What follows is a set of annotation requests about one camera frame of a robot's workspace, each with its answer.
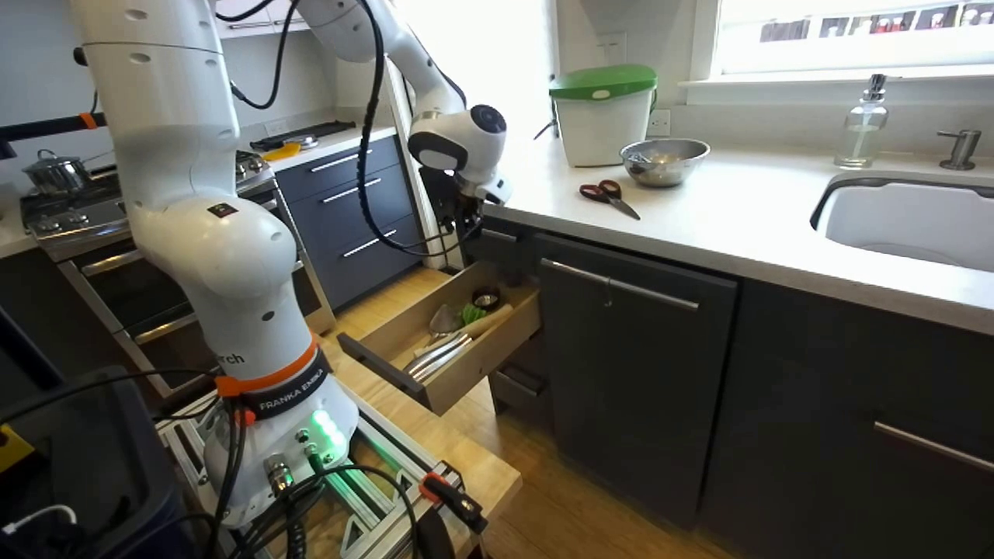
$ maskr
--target green lid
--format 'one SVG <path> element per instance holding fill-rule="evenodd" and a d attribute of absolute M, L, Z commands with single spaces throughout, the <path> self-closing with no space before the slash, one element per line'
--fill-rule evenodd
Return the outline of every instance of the green lid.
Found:
<path fill-rule="evenodd" d="M 603 66 L 568 72 L 550 84 L 551 100 L 610 100 L 654 88 L 654 68 L 649 66 Z"/>

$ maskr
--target faucet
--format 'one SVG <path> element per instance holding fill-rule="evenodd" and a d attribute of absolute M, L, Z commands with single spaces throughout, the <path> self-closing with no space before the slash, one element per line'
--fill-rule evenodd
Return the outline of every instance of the faucet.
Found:
<path fill-rule="evenodd" d="M 951 157 L 939 161 L 940 167 L 953 167 L 953 170 L 971 170 L 975 167 L 970 157 L 975 152 L 975 143 L 982 139 L 982 131 L 963 126 L 956 132 L 939 132 L 939 136 L 953 136 L 956 139 Z"/>

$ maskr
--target scissors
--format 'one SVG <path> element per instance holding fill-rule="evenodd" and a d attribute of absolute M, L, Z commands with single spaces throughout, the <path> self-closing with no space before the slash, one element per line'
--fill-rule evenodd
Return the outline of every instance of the scissors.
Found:
<path fill-rule="evenodd" d="M 581 196 L 603 203 L 603 204 L 615 204 L 620 214 L 641 221 L 641 210 L 634 210 L 625 196 L 620 196 L 620 184 L 615 181 L 598 181 L 598 184 L 581 184 Z"/>

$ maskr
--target sink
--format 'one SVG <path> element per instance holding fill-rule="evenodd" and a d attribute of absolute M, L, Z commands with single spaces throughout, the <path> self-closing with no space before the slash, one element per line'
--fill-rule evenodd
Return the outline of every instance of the sink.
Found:
<path fill-rule="evenodd" d="M 810 228 L 842 244 L 994 274 L 994 184 L 947 175 L 836 175 Z"/>

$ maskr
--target soap bottle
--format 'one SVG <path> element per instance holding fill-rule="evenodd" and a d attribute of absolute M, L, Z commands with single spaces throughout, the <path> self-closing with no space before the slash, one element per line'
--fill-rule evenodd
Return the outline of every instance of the soap bottle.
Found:
<path fill-rule="evenodd" d="M 881 126 L 889 124 L 885 97 L 885 76 L 873 76 L 863 100 L 849 109 L 842 126 L 842 146 L 836 154 L 837 167 L 868 167 L 881 149 Z"/>

